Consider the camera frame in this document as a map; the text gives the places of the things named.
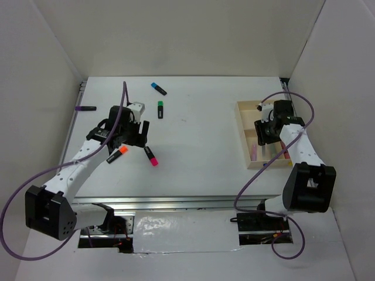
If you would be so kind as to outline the pastel green highlighter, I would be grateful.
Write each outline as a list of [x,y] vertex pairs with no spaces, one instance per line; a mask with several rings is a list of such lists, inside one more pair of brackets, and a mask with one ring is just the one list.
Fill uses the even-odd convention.
[[275,157],[277,155],[277,148],[274,143],[270,144],[269,146],[271,157]]

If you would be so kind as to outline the green cap black highlighter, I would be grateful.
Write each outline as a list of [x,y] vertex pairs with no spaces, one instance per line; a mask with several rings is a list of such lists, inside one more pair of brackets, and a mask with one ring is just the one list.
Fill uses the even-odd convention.
[[163,118],[163,101],[158,101],[157,109],[158,109],[158,118],[162,119]]

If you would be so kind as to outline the pastel lilac highlighter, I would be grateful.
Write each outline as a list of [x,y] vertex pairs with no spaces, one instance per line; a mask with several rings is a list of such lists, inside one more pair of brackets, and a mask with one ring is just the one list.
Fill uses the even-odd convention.
[[256,143],[253,143],[251,145],[251,161],[255,162],[257,161],[257,150],[258,150],[258,145]]

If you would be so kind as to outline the pink cap black highlighter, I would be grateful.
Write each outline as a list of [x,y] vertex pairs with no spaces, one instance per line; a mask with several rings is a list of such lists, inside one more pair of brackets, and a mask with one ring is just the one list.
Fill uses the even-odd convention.
[[145,147],[144,147],[144,151],[145,151],[146,156],[148,157],[150,163],[151,163],[153,166],[157,166],[157,165],[158,165],[158,160],[157,160],[157,158],[155,157],[155,155],[153,154],[153,152],[151,151],[150,147],[149,147],[149,146],[145,146]]

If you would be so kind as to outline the blue cap black highlighter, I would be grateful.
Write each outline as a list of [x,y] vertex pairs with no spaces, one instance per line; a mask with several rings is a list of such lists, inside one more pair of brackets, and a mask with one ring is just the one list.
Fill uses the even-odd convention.
[[160,87],[157,83],[152,83],[151,87],[154,88],[157,92],[159,92],[162,95],[167,94],[167,92],[162,87]]

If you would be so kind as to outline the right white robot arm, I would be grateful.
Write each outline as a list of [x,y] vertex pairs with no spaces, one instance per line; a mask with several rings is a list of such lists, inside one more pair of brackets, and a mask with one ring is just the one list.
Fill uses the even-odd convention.
[[292,102],[278,100],[259,104],[261,119],[255,121],[258,144],[281,142],[293,164],[282,194],[263,200],[255,216],[261,229],[270,229],[276,214],[324,213],[328,210],[336,180],[336,170],[324,164],[315,152],[302,118],[294,115]]

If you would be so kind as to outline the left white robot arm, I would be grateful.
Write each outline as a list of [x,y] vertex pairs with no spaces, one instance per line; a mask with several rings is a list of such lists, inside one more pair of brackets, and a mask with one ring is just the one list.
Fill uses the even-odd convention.
[[92,203],[79,207],[72,202],[91,174],[118,151],[121,145],[145,147],[148,121],[141,121],[145,105],[113,106],[86,136],[72,164],[60,169],[43,186],[31,186],[25,193],[26,226],[62,241],[75,230],[96,227],[103,234],[115,228],[114,209]]

